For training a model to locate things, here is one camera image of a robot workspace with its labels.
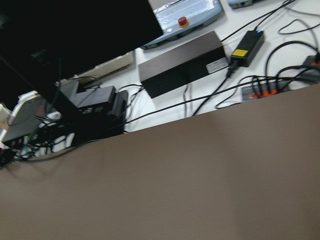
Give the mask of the small black power brick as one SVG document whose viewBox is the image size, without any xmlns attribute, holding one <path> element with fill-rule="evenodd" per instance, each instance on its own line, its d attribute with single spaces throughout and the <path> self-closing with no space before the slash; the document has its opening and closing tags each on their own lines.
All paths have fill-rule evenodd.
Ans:
<svg viewBox="0 0 320 240">
<path fill-rule="evenodd" d="M 238 67 L 249 67 L 264 42 L 264 31 L 247 31 L 240 43 L 232 52 L 230 62 L 236 63 Z"/>
</svg>

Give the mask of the black power adapter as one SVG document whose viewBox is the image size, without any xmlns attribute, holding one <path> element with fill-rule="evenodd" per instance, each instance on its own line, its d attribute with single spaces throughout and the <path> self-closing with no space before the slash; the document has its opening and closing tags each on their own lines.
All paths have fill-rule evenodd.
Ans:
<svg viewBox="0 0 320 240">
<path fill-rule="evenodd" d="M 139 79 L 153 99 L 229 66 L 215 31 L 138 65 Z"/>
</svg>

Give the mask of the grey orange usb hub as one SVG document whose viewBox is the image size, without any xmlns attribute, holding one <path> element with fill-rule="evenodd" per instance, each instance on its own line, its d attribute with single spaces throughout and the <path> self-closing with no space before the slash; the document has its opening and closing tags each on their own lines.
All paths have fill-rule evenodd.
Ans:
<svg viewBox="0 0 320 240">
<path fill-rule="evenodd" d="M 311 69 L 306 72 L 304 72 L 301 77 L 305 81 L 309 81 L 311 83 L 319 84 L 320 83 L 320 71 L 318 70 L 320 68 L 320 62 L 316 62 L 316 56 L 315 55 L 309 55 L 305 61 L 303 62 L 304 65 L 308 67 L 316 67 L 316 69 Z"/>
<path fill-rule="evenodd" d="M 269 81 L 268 83 L 251 84 L 241 88 L 241 99 L 248 102 L 290 91 L 286 81 Z"/>
</svg>

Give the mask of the black computer monitor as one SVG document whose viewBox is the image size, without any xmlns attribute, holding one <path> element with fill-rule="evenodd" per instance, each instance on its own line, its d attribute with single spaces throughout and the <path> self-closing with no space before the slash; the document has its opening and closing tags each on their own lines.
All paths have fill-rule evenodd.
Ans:
<svg viewBox="0 0 320 240">
<path fill-rule="evenodd" d="M 37 91 L 65 118 L 81 114 L 55 82 L 83 73 L 160 37 L 147 0 L 3 0 L 0 100 Z"/>
</svg>

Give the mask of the blue teach pendant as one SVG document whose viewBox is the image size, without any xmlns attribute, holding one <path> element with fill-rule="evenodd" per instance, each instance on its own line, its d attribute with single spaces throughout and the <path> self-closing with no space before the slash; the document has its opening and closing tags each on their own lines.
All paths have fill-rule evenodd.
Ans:
<svg viewBox="0 0 320 240">
<path fill-rule="evenodd" d="M 224 12 L 219 0 L 175 0 L 155 9 L 163 35 L 141 46 L 143 50 L 178 40 L 194 29 L 213 23 Z"/>
<path fill-rule="evenodd" d="M 252 6 L 255 0 L 228 0 L 227 2 L 232 9 L 240 9 Z"/>
</svg>

